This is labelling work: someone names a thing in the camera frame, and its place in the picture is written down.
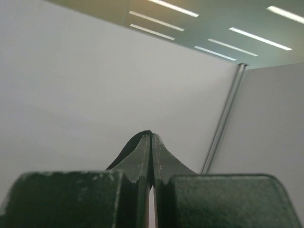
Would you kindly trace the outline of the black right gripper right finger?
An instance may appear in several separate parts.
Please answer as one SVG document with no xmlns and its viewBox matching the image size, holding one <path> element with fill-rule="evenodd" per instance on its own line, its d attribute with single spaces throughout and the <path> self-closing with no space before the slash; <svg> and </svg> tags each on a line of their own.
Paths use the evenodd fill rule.
<svg viewBox="0 0 304 228">
<path fill-rule="evenodd" d="M 197 174 L 152 137 L 159 228 L 299 228 L 281 182 L 266 174 Z"/>
</svg>

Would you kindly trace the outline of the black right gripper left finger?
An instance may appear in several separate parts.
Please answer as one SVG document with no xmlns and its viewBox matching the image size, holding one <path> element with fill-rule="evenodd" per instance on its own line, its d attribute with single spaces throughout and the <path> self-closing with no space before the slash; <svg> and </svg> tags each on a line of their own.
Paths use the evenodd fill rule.
<svg viewBox="0 0 304 228">
<path fill-rule="evenodd" d="M 111 170 L 18 177 L 0 207 L 3 228 L 146 228 L 150 136 Z"/>
</svg>

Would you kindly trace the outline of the black flower print t-shirt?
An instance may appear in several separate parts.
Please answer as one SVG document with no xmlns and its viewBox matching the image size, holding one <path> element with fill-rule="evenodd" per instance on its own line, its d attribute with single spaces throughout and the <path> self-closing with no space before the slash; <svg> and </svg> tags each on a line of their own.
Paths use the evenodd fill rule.
<svg viewBox="0 0 304 228">
<path fill-rule="evenodd" d="M 130 153 L 132 153 L 140 142 L 141 138 L 145 135 L 150 136 L 150 141 L 152 141 L 153 132 L 151 130 L 145 130 L 134 135 L 127 144 L 123 147 L 121 152 L 118 154 L 116 159 L 106 168 L 106 170 L 111 170 L 117 166 L 123 159 L 125 159 Z M 153 186 L 153 168 L 152 168 L 152 154 L 149 151 L 149 171 L 148 171 L 148 180 L 150 181 L 149 190 Z"/>
</svg>

